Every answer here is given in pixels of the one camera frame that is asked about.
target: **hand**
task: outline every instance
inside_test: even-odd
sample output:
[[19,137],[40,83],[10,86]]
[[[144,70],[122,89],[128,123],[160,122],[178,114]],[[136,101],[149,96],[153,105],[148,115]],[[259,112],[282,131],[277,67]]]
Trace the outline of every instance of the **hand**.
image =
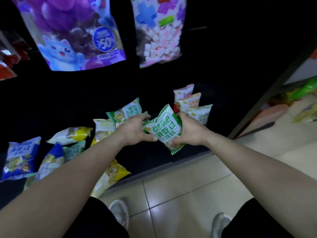
[[151,118],[151,116],[145,113],[129,117],[112,135],[120,136],[124,146],[137,144],[141,141],[157,141],[158,138],[156,136],[146,134],[142,130],[142,121],[149,118]]
[[183,132],[179,137],[174,138],[168,144],[174,146],[184,143],[205,145],[206,138],[211,131],[197,120],[188,117],[184,112],[180,112],[179,116],[183,123]]

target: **blue cross pattern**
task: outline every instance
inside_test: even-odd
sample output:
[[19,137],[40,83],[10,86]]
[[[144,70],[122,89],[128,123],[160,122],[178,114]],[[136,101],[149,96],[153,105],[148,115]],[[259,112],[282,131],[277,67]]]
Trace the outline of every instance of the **blue cross pattern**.
[[144,2],[138,4],[139,15],[135,17],[140,24],[146,24],[149,28],[155,27],[154,19],[157,17],[156,10],[153,5],[147,7]]

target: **shoe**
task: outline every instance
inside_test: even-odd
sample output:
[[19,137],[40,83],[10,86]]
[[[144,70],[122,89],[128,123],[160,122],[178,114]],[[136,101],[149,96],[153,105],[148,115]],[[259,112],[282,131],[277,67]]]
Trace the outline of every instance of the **shoe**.
[[126,230],[129,227],[129,211],[123,200],[114,200],[109,206],[109,210],[115,216],[117,222],[121,224]]
[[222,231],[230,223],[231,220],[232,219],[230,218],[230,216],[224,213],[217,214],[212,221],[212,238],[220,238]]

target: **blue circle label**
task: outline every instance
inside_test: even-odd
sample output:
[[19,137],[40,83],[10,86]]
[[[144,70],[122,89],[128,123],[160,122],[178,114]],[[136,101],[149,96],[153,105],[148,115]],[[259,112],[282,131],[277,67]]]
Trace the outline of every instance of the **blue circle label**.
[[100,51],[110,51],[114,45],[114,37],[110,29],[107,27],[98,27],[93,33],[93,43]]

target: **blue cartoon cat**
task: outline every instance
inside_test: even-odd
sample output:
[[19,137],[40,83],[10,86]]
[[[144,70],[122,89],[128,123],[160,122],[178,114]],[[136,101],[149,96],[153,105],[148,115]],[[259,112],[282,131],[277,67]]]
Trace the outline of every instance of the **blue cartoon cat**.
[[110,13],[109,0],[96,0],[91,3],[91,9],[100,15],[99,24],[113,27],[113,18]]
[[82,53],[76,53],[65,39],[61,41],[51,40],[43,36],[45,47],[38,44],[41,54],[50,62],[53,71],[80,71],[85,57]]

